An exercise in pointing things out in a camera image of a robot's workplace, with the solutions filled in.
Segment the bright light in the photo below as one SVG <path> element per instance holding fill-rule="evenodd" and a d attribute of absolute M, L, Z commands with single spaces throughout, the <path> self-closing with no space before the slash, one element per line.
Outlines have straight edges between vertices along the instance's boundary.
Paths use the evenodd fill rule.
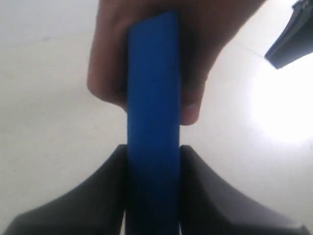
<path fill-rule="evenodd" d="M 313 134 L 313 55 L 281 70 L 262 68 L 254 83 L 253 115 L 271 138 L 301 142 Z"/>

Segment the blue plastic piece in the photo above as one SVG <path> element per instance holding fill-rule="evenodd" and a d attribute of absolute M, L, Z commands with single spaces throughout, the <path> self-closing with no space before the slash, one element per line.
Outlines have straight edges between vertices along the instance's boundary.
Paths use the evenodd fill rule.
<path fill-rule="evenodd" d="M 127 235 L 178 235 L 179 24 L 168 12 L 129 33 Z"/>

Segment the skin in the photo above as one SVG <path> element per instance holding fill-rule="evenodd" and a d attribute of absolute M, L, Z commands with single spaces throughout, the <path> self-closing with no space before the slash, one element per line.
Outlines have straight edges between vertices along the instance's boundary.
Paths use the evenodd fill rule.
<path fill-rule="evenodd" d="M 266 0 L 100 0 L 87 87 L 127 111 L 127 32 L 166 10 L 180 15 L 181 124 L 199 118 L 208 73 L 223 47 Z"/>

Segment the hand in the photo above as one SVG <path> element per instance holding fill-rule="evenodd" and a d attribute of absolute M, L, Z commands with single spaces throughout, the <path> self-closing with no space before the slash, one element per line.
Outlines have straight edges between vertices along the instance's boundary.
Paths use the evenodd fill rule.
<path fill-rule="evenodd" d="M 207 75 L 223 47 L 266 0 L 100 0 L 87 86 L 127 110 L 127 32 L 169 9 L 180 17 L 181 123 L 199 118 Z"/>

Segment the blue strap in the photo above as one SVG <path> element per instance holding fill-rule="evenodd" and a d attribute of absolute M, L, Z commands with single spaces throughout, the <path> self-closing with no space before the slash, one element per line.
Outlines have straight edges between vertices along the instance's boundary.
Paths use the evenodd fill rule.
<path fill-rule="evenodd" d="M 129 33 L 127 235 L 178 235 L 179 25 L 168 12 Z"/>

